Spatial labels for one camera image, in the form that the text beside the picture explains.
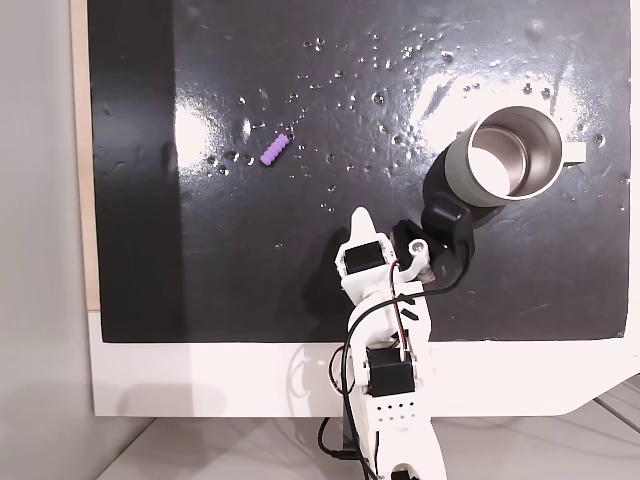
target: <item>cable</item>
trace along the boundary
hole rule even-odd
[[[398,259],[394,260],[393,263],[391,263],[391,269],[389,270],[389,287],[391,288],[392,299],[396,298],[396,286],[393,282],[393,272],[396,269],[396,266],[398,265],[398,263],[399,263]],[[404,332],[404,325],[402,325],[402,318],[400,318],[400,308],[398,307],[397,303],[393,304],[393,309],[396,312],[396,322],[398,322],[398,336],[402,342],[402,350],[404,351],[402,358],[404,359],[404,361],[407,361],[409,358],[407,335]]]
[[[449,285],[448,287],[442,288],[440,290],[429,290],[427,292],[418,292],[418,293],[412,293],[410,295],[401,295],[398,298],[392,298],[391,300],[385,300],[384,302],[380,302],[376,305],[373,305],[372,307],[369,307],[367,310],[365,310],[356,319],[356,321],[353,322],[353,325],[351,326],[351,328],[349,329],[349,332],[347,333],[347,338],[344,341],[344,345],[342,349],[342,359],[340,362],[340,368],[341,368],[340,379],[342,381],[342,399],[344,401],[344,409],[345,409],[345,414],[347,416],[347,421],[349,422],[349,427],[351,428],[351,432],[353,433],[353,442],[356,449],[356,455],[358,457],[358,460],[360,461],[360,464],[362,465],[362,468],[365,470],[365,472],[371,478],[371,480],[377,480],[378,477],[374,473],[374,471],[371,469],[371,467],[365,460],[364,455],[362,454],[362,449],[360,448],[360,436],[358,435],[358,431],[356,429],[356,423],[353,418],[353,410],[351,409],[351,400],[349,399],[349,394],[348,393],[345,394],[345,392],[348,391],[346,371],[347,371],[347,362],[349,359],[349,345],[351,344],[351,338],[353,337],[353,333],[355,332],[356,328],[358,328],[358,326],[362,323],[362,321],[365,318],[367,318],[368,315],[372,314],[377,310],[380,310],[381,308],[396,304],[398,302],[405,301],[407,299],[428,297],[431,295],[447,293],[455,289],[460,283],[460,281],[462,281],[462,279],[466,276],[467,272],[469,271],[469,264],[471,263],[471,247],[468,243],[465,243],[465,250],[466,250],[465,252],[466,258],[465,258],[464,268],[462,269],[460,276],[451,285]]]
[[[331,450],[324,444],[324,431],[327,428],[327,423],[329,423],[330,417],[325,417],[320,424],[320,429],[318,430],[318,446],[320,450],[329,455],[330,457],[337,458],[338,460],[357,460],[356,452],[353,450]]]
[[[336,355],[338,354],[338,352],[340,352],[342,349],[344,348],[344,345],[340,345],[335,352],[333,352],[333,355],[331,355],[331,360],[329,360],[329,381],[331,382],[331,386],[333,387],[333,389],[338,392],[340,395],[342,395],[342,389],[338,386],[338,382],[336,382],[336,379],[333,376],[333,361],[336,359]],[[356,380],[355,378],[353,379],[353,382],[351,383],[351,387],[349,387],[349,393],[351,393],[353,391],[353,387],[356,386]]]
[[[380,430],[376,432],[376,446],[373,449],[373,464],[376,467],[376,475],[378,475],[378,449],[380,448]]]
[[[618,420],[620,420],[622,423],[627,425],[629,428],[634,430],[636,433],[640,433],[640,427],[638,427],[638,425],[636,425],[631,420],[629,420],[627,417],[622,415],[620,412],[618,412],[615,408],[613,408],[607,402],[601,400],[600,397],[594,398],[593,401],[596,402],[598,405],[600,405],[602,408],[604,408],[611,415],[616,417]]]

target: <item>black cable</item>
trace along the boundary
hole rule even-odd
[[[331,360],[329,360],[329,381],[331,382],[331,386],[333,387],[333,389],[336,392],[338,392],[340,395],[342,395],[342,389],[338,386],[338,382],[336,382],[336,379],[333,376],[333,361],[336,359],[336,355],[338,354],[338,352],[341,351],[343,348],[344,346],[342,345],[336,348],[336,351],[333,352],[333,355],[331,355]],[[356,386],[356,380],[354,378],[353,382],[351,382],[351,387],[349,387],[349,393],[353,391],[353,387],[355,386]]]
[[[380,448],[380,430],[376,432],[376,446],[373,449],[373,464],[376,467],[376,475],[378,475],[378,449]]]
[[[347,416],[347,421],[349,422],[349,427],[351,428],[351,432],[353,433],[353,442],[355,445],[355,449],[356,449],[356,455],[358,457],[358,460],[360,461],[360,464],[362,465],[362,468],[365,470],[365,472],[367,473],[367,475],[369,475],[369,477],[371,478],[371,480],[377,480],[378,477],[377,475],[373,472],[373,470],[371,469],[371,467],[369,466],[369,464],[367,463],[367,461],[364,458],[364,455],[362,454],[362,449],[360,448],[360,436],[358,435],[358,431],[356,429],[356,423],[355,420],[353,418],[353,410],[351,409],[351,400],[349,399],[349,394],[345,393],[348,391],[347,388],[347,375],[346,375],[346,371],[347,371],[347,362],[349,359],[349,345],[351,344],[351,338],[353,337],[353,333],[355,332],[356,328],[358,328],[358,326],[362,323],[362,321],[367,318],[367,316],[369,316],[370,314],[372,314],[373,312],[380,310],[381,308],[387,307],[389,305],[393,305],[395,303],[398,302],[403,302],[407,299],[411,299],[411,298],[419,298],[419,297],[428,297],[431,295],[437,295],[437,294],[441,294],[441,293],[447,293],[450,292],[451,290],[455,289],[458,284],[460,283],[460,281],[462,281],[462,279],[466,276],[467,272],[469,271],[469,264],[471,263],[471,247],[469,246],[468,243],[465,243],[465,250],[466,250],[466,258],[465,258],[465,264],[464,264],[464,268],[462,270],[462,273],[460,273],[460,276],[456,279],[455,282],[453,282],[451,285],[449,285],[448,287],[442,288],[440,290],[429,290],[427,292],[418,292],[418,293],[412,293],[410,295],[400,295],[398,298],[392,298],[391,300],[385,300],[384,302],[380,302],[372,307],[369,307],[367,310],[365,310],[357,319],[355,322],[353,322],[353,325],[351,326],[351,328],[349,329],[349,332],[347,333],[347,338],[344,341],[344,345],[343,345],[343,349],[342,349],[342,359],[340,362],[340,378],[342,380],[342,399],[344,401],[344,409],[345,409],[345,414]]]
[[[631,428],[636,433],[640,433],[640,427],[638,427],[638,425],[636,425],[627,417],[622,415],[620,412],[618,412],[615,408],[613,408],[607,402],[601,400],[599,397],[594,398],[593,401],[596,402],[598,405],[600,405],[602,408],[604,408],[611,415],[616,417],[618,420],[620,420],[622,423],[624,423],[627,427]]]
[[[338,460],[357,460],[356,452],[353,450],[331,450],[324,444],[324,430],[327,428],[330,417],[325,417],[320,424],[318,430],[318,446],[320,450],[329,455],[330,457],[337,458]]]

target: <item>white base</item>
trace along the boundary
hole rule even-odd
[[[338,344],[109,344],[99,313],[89,327],[96,415],[342,416],[327,378]],[[640,372],[634,331],[582,342],[434,343],[433,416],[570,412]]]

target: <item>black surface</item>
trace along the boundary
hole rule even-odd
[[[432,338],[623,334],[628,1],[89,0],[89,41],[105,341],[343,340],[353,210],[419,223],[469,105],[526,83],[588,162],[477,223]],[[274,166],[247,164],[290,124]]]

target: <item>red wire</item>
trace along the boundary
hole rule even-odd
[[[395,270],[398,263],[399,261],[397,259],[394,260],[393,263],[391,264],[391,270],[389,271],[389,286],[391,287],[391,298],[394,300],[396,299],[396,287],[395,287],[395,284],[393,283],[393,271]],[[404,326],[402,325],[402,319],[400,318],[400,308],[398,307],[397,302],[393,304],[393,309],[396,312],[396,321],[398,322],[398,332],[400,335],[400,340],[402,342],[402,348],[406,353],[409,351],[409,349],[407,348],[407,337],[404,333]]]

